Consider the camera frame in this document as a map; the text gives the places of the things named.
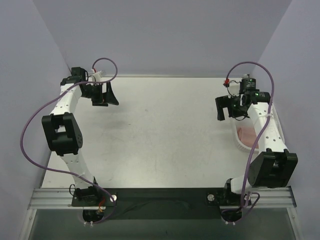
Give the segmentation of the pink towel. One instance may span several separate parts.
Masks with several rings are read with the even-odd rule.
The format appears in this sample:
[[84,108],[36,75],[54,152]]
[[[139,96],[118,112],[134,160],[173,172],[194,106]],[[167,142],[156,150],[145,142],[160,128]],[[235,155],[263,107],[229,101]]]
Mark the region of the pink towel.
[[253,127],[240,126],[237,129],[238,139],[247,147],[252,147],[256,140],[256,132]]

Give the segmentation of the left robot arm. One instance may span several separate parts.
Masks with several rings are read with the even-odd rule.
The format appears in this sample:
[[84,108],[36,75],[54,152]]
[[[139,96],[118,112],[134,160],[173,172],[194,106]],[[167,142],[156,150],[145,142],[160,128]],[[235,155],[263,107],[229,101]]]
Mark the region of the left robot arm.
[[60,83],[59,100],[49,115],[41,119],[48,147],[55,152],[73,173],[73,198],[80,205],[95,206],[103,200],[103,193],[96,178],[89,171],[81,148],[84,140],[75,119],[80,98],[88,98],[93,106],[119,105],[110,82],[103,84],[105,73],[94,71],[92,75],[81,67],[73,67],[71,76]]

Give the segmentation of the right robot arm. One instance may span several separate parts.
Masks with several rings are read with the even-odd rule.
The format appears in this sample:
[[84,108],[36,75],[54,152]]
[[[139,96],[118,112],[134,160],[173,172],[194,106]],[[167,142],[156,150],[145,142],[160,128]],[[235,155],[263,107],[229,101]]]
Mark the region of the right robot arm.
[[233,119],[249,119],[255,132],[252,148],[258,150],[251,158],[242,177],[232,178],[222,191],[224,203],[233,205],[252,189],[286,187],[298,163],[296,153],[289,151],[279,133],[272,112],[271,95],[257,89],[256,79],[246,77],[239,82],[237,95],[215,99],[218,121],[225,120],[224,109]]

